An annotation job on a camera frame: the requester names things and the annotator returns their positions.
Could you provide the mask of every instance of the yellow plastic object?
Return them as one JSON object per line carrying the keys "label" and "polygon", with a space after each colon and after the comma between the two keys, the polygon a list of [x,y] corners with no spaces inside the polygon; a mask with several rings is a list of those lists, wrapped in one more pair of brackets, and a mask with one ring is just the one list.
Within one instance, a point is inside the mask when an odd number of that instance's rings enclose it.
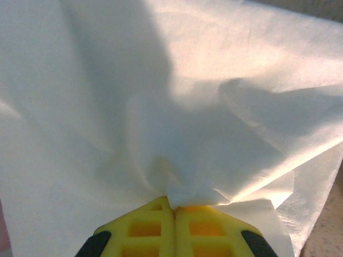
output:
{"label": "yellow plastic object", "polygon": [[175,228],[177,257],[255,257],[241,231],[262,235],[255,227],[207,206],[179,208]]}
{"label": "yellow plastic object", "polygon": [[166,197],[98,228],[111,232],[101,257],[174,257],[174,218]]}
{"label": "yellow plastic object", "polygon": [[261,252],[263,244],[270,246],[256,237],[248,245],[244,231],[264,240],[252,225],[211,207],[172,211],[161,197],[98,228],[94,236],[110,234],[108,242],[103,247],[94,239],[101,251],[90,255],[85,244],[77,257],[277,257],[271,248],[269,254]]}

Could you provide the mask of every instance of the black rubber grip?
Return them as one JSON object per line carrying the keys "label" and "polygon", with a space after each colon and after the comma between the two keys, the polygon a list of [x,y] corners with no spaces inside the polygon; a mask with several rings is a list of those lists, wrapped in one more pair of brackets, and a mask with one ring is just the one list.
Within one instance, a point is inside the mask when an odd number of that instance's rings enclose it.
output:
{"label": "black rubber grip", "polygon": [[109,231],[102,231],[89,237],[75,257],[100,257],[110,237]]}
{"label": "black rubber grip", "polygon": [[264,237],[249,230],[242,231],[242,236],[255,257],[278,257]]}

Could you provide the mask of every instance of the speckled countertop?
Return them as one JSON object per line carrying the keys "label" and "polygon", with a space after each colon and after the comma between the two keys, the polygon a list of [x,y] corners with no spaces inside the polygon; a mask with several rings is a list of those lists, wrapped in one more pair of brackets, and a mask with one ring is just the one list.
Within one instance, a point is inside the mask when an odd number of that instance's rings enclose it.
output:
{"label": "speckled countertop", "polygon": [[[255,0],[343,22],[343,0]],[[343,164],[301,257],[343,257]]]}

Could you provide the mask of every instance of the white cloth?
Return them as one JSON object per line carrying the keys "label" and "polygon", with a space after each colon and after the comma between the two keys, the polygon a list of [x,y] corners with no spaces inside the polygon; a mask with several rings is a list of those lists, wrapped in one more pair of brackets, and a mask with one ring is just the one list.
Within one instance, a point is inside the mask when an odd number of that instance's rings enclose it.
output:
{"label": "white cloth", "polygon": [[160,195],[299,254],[343,156],[342,25],[245,1],[3,0],[0,31],[14,257],[73,256]]}

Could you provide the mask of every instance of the crumpled fabric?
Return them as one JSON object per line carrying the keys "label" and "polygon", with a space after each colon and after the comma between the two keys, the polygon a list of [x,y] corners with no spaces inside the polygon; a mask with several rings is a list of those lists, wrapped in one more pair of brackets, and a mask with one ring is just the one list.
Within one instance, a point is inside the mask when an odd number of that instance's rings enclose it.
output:
{"label": "crumpled fabric", "polygon": [[343,157],[343,27],[248,1],[0,3],[13,256],[74,256],[154,198],[297,256]]}

